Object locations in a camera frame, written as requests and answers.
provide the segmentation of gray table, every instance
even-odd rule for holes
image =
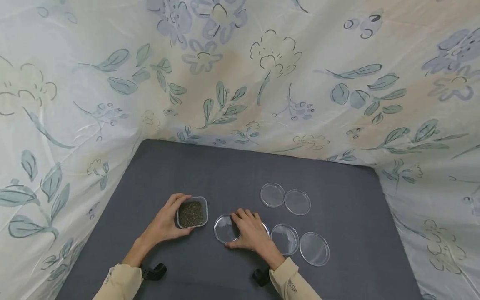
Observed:
[[[305,216],[260,201],[267,182],[300,189],[312,200]],[[108,268],[120,262],[166,199],[176,192],[203,196],[208,223],[190,236],[158,245],[146,262],[168,267],[144,282],[135,299],[280,299],[272,285],[251,279],[266,264],[250,251],[228,250],[213,223],[238,207],[257,211],[270,229],[292,225],[300,236],[321,234],[330,246],[322,267],[292,255],[324,300],[421,300],[377,175],[370,168],[225,148],[144,141],[135,153],[57,299],[91,299]]]

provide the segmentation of sleeve cuff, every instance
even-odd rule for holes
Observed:
[[[270,269],[270,278],[273,278],[278,285],[283,286],[298,270],[299,268],[293,260],[287,258],[275,271]]]

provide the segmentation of right hand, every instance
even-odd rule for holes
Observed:
[[[230,216],[240,230],[240,238],[225,243],[227,248],[243,248],[259,252],[260,249],[265,248],[265,245],[271,242],[258,213],[252,214],[248,209],[239,208]]]

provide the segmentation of hand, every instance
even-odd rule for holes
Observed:
[[[225,243],[230,249],[243,248],[257,252],[270,266],[276,270],[285,258],[280,253],[263,226],[258,213],[252,214],[248,209],[239,208],[236,213],[231,213],[235,224],[240,230],[240,238],[233,242]]]
[[[142,235],[133,243],[122,264],[139,267],[142,260],[158,243],[189,235],[193,228],[180,229],[175,226],[175,214],[180,205],[192,196],[182,193],[173,194],[160,209]]]

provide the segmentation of black clip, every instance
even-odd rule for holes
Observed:
[[[167,272],[167,267],[164,264],[158,264],[155,269],[140,265],[142,269],[142,277],[144,280],[159,281]]]
[[[264,287],[270,282],[269,271],[270,271],[270,268],[267,268],[265,271],[256,269],[253,272],[252,277],[259,286]]]

